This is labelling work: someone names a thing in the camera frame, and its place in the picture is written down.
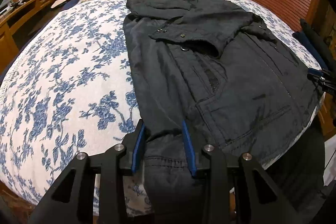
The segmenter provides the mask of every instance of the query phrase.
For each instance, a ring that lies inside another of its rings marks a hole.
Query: wooden desk
[[[0,73],[18,54],[13,34],[30,18],[55,0],[29,0],[0,22]]]

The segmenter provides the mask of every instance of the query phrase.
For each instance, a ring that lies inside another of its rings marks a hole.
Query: bed
[[[60,12],[6,73],[0,88],[0,179],[32,204],[78,152],[105,152],[140,119],[123,33],[126,1],[86,0]],[[251,0],[229,1],[260,15],[308,67],[320,69],[271,11]],[[151,212],[141,170],[124,177],[124,191],[130,216]],[[95,214],[98,204],[99,176]]]

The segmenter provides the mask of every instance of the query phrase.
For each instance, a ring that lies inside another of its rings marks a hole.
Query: blue floral pattern
[[[80,151],[105,152],[140,118],[123,21],[127,0],[94,0],[60,12],[16,59],[0,88],[0,179],[37,204]],[[292,30],[251,0],[230,0],[265,20],[308,66],[317,61]],[[129,215],[149,213],[140,171],[124,178]],[[99,176],[94,212],[98,214]]]

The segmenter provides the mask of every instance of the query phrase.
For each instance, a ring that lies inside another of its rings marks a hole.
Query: black jacket
[[[222,151],[264,164],[307,126],[321,94],[262,18],[232,2],[128,0],[127,8],[131,73],[149,131],[146,191],[156,214],[195,216],[203,186],[187,169],[183,120]]]

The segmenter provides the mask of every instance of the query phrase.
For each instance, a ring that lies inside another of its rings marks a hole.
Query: white and blue floral bedspread
[[[127,0],[94,0],[60,12],[14,62],[0,88],[0,179],[37,204],[80,151],[105,152],[140,118],[125,45]],[[320,69],[292,30],[251,0],[230,0],[260,15],[308,66]],[[130,215],[151,211],[143,176],[124,178]],[[99,178],[94,211],[98,213]]]

